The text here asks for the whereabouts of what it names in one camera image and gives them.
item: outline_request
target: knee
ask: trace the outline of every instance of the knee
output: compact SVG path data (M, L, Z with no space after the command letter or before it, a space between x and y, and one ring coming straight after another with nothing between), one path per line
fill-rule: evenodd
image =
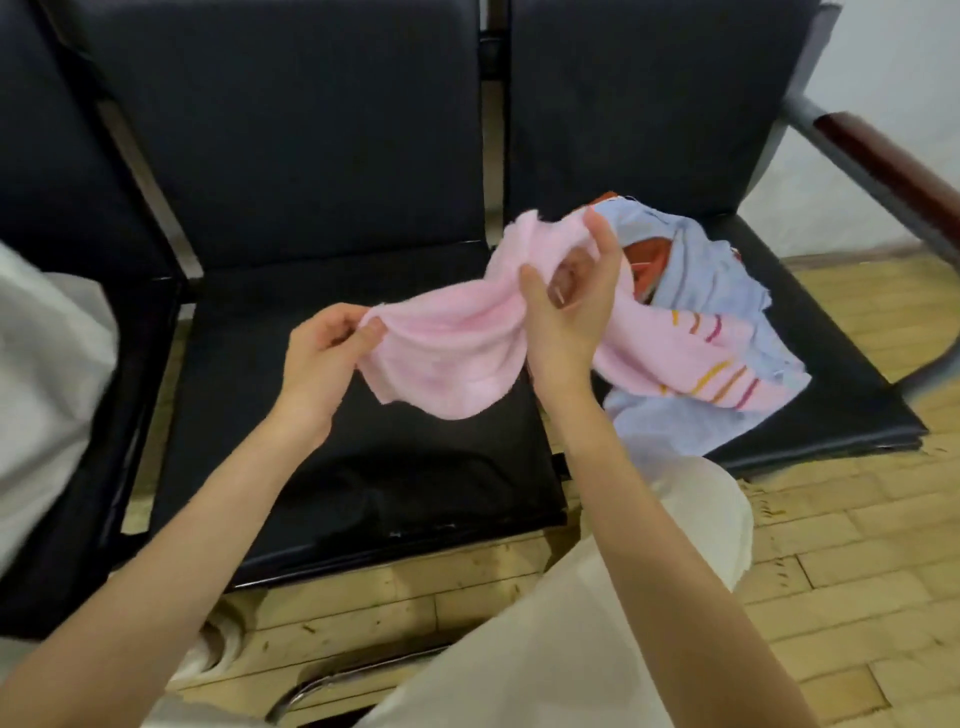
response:
M703 457L665 463L650 484L664 508L732 589L750 567L754 517L736 480Z

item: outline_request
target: row of seats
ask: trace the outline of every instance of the row of seats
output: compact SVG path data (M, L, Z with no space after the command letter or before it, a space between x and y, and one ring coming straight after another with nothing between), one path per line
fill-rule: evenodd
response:
M772 290L771 320L814 383L714 453L738 474L915 448L924 433L736 215L817 10L513 0L505 36L508 219L531 207L555 219L613 189L701 220ZM0 238L105 284L121 362L77 477L0 582L0 633L28 637L116 560L185 291L94 118L89 79L129 118L205 271L151 533L267 412L293 326L336 301L476 278L489 256L475 0L57 0L47 11L65 45L28 0L0 0ZM381 407L358 377L231 586L529 531L563 522L564 508L526 376L453 423Z

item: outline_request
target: pink stripe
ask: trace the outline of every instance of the pink stripe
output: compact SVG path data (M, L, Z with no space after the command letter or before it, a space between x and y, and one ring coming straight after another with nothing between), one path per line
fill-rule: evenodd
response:
M754 380L750 382L750 386L747 387L747 391L743 393L743 397L740 398L740 401L736 404L736 407L733 409L741 409L744 404L747 403L747 400L750 398L750 395L754 393L756 386L760 383L760 380L754 377Z
M707 337L707 343L709 344L713 339L720 335L720 329L723 328L723 319L717 316L717 325L713 329L713 333Z

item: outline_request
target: wooden floor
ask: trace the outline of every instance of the wooden floor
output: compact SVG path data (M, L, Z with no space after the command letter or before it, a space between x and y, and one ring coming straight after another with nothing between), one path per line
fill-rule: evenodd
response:
M798 276L890 378L960 330L960 281L932 258ZM171 393L172 381L132 500L132 531L149 514ZM917 409L933 432L922 452L808 464L743 486L756 516L756 563L737 594L825 725L960 726L960 383ZM572 487L570 497L576 508ZM251 629L243 654L215 682L181 692L263 716L335 656L495 614L536 584L550 553L541 532L232 595ZM283 725L372 704L410 674L315 695Z

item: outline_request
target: chair seat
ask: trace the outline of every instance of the chair seat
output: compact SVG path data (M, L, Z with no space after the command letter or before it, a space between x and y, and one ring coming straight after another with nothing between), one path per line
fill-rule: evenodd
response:
M5 636L45 637L115 566L112 547L177 323L180 284L162 279L105 291L120 330L117 369L80 465L0 581Z
M338 301L400 301L481 277L482 242L209 272L187 343L151 531L267 414L290 330ZM329 440L294 474L231 586L278 584L564 522L526 375L448 422L348 388Z
M770 291L770 323L813 379L763 425L710 455L732 473L777 470L806 460L917 449L926 427L867 357L736 215L701 221L728 240Z

